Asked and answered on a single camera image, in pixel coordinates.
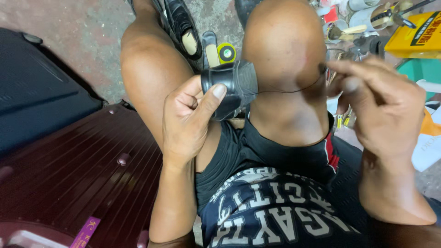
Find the red stripe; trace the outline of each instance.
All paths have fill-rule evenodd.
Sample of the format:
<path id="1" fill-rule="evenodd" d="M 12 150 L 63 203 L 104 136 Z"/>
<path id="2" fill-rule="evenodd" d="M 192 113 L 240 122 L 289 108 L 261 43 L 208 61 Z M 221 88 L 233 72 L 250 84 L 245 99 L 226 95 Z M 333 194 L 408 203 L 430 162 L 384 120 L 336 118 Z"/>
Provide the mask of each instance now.
<path id="1" fill-rule="evenodd" d="M 332 168 L 334 168 L 334 171 L 337 172 L 338 169 L 338 161 L 340 158 L 337 155 L 333 154 L 334 148 L 332 146 L 331 142 L 331 133 L 328 134 L 326 137 L 326 152 L 328 153 L 328 165 L 330 165 Z"/>

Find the yellow container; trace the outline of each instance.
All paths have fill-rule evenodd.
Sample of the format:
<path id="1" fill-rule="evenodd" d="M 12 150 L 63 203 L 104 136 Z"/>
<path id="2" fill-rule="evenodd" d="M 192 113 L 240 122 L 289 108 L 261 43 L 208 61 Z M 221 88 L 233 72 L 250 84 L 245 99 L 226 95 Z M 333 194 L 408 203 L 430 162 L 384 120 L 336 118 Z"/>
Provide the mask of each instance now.
<path id="1" fill-rule="evenodd" d="M 441 11 L 409 16 L 415 29 L 399 27 L 385 50 L 398 58 L 441 59 Z"/>

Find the tape roll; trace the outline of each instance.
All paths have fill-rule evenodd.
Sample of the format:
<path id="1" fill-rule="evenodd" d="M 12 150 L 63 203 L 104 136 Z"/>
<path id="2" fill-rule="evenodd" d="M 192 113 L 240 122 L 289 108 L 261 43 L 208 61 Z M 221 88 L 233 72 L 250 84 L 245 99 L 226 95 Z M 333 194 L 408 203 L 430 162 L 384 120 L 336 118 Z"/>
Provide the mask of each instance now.
<path id="1" fill-rule="evenodd" d="M 234 62 L 236 58 L 236 49 L 234 49 L 234 46 L 230 43 L 224 42 L 218 45 L 217 53 L 221 64 Z"/>

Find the graphic t-shirt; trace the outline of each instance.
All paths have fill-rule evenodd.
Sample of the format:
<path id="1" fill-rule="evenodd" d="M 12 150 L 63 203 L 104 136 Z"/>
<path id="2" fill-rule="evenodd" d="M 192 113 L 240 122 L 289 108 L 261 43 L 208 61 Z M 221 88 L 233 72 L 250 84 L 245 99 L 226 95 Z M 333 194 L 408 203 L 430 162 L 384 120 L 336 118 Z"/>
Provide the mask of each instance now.
<path id="1" fill-rule="evenodd" d="M 201 212 L 204 247 L 365 247 L 314 180 L 271 167 L 243 170 Z"/>

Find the maroon suitcase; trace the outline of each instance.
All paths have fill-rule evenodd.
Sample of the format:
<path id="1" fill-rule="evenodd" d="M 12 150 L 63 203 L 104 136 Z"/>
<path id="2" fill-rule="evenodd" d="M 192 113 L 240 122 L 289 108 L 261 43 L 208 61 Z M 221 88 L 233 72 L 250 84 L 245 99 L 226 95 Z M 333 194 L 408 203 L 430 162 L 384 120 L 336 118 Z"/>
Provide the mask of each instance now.
<path id="1" fill-rule="evenodd" d="M 135 111 L 112 105 L 91 114 L 0 162 L 1 242 L 27 248 L 40 237 L 69 247 L 93 216 L 101 222 L 89 247 L 142 247 L 161 166 Z"/>

